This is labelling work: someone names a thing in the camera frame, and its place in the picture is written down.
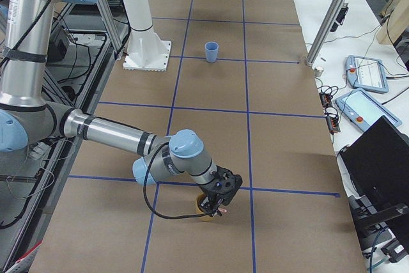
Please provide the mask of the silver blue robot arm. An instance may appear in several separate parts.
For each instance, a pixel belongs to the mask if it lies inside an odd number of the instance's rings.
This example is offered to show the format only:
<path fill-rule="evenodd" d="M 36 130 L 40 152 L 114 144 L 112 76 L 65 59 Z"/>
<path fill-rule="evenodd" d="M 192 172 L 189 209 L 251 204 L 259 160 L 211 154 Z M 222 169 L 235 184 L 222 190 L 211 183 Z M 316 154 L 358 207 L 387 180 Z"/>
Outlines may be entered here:
<path fill-rule="evenodd" d="M 1 62 L 1 151 L 13 152 L 50 136 L 79 137 L 138 154 L 132 171 L 147 186 L 188 173 L 201 189 L 198 217 L 221 215 L 242 178 L 216 163 L 189 129 L 160 137 L 138 128 L 47 102 L 41 91 L 54 4 L 98 0 L 10 0 Z"/>

